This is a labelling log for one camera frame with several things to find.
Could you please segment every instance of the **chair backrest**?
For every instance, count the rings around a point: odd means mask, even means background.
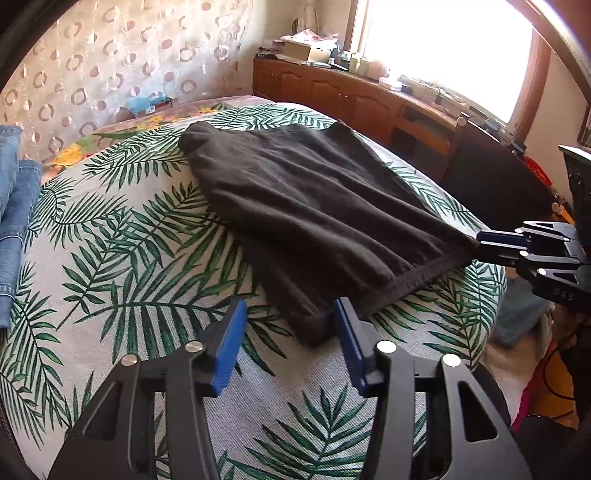
[[[558,149],[564,154],[564,163],[569,174],[579,241],[584,250],[591,254],[591,154],[566,145],[559,145]]]
[[[460,117],[439,182],[493,230],[511,231],[525,220],[552,214],[554,196],[507,147]]]

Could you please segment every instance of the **chair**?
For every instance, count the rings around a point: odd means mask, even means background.
[[[493,230],[552,214],[550,189],[510,150],[461,116],[439,185]]]

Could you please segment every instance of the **wooden cabinet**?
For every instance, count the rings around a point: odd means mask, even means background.
[[[281,92],[280,71],[280,66],[274,63],[255,63],[252,75],[254,94],[277,101]]]
[[[310,82],[305,71],[283,70],[280,77],[279,99],[281,102],[293,102],[301,105],[306,105],[309,102]]]
[[[310,100],[308,106],[334,119],[346,122],[347,82],[341,78],[331,79],[324,72],[315,72],[310,79]]]
[[[358,85],[348,96],[348,124],[382,145],[388,145],[401,102],[374,85]]]
[[[399,129],[445,154],[455,129],[455,120],[437,109],[409,95],[384,90],[377,82],[348,72],[255,59],[253,90],[255,95],[276,102],[306,105],[342,120],[386,147],[392,130]]]

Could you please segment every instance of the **floral blanket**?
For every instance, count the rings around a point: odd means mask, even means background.
[[[198,116],[227,110],[237,106],[257,105],[262,103],[268,103],[268,100],[248,95],[212,100],[198,100],[185,103],[184,105],[175,108],[168,108],[152,115],[108,125],[92,132],[90,135],[79,138],[72,145],[61,150],[55,157],[45,161],[43,163],[42,183],[51,180],[65,169],[73,167],[95,153],[122,142],[123,140],[127,140],[141,132],[153,130],[163,125],[180,122],[187,118],[197,118]]]
[[[334,120],[273,103],[204,116],[217,128]],[[265,299],[240,245],[191,175],[178,139],[193,119],[140,132],[47,182],[31,222],[12,331],[2,338],[0,397],[23,455],[47,476],[64,437],[115,362],[171,353],[248,304],[230,385],[206,399],[223,479],[359,476],[375,402],[351,387],[339,342],[299,344]],[[449,224],[482,224],[431,180],[376,143],[379,157]],[[505,288],[501,267],[473,262],[392,304],[371,321],[413,355],[477,363]],[[162,402],[158,474],[169,478]],[[415,445],[424,441],[418,402]]]

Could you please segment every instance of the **dark brown towel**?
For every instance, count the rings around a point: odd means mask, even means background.
[[[473,258],[475,240],[343,123],[236,131],[197,122],[179,147],[303,343],[334,334],[336,298],[365,318]]]

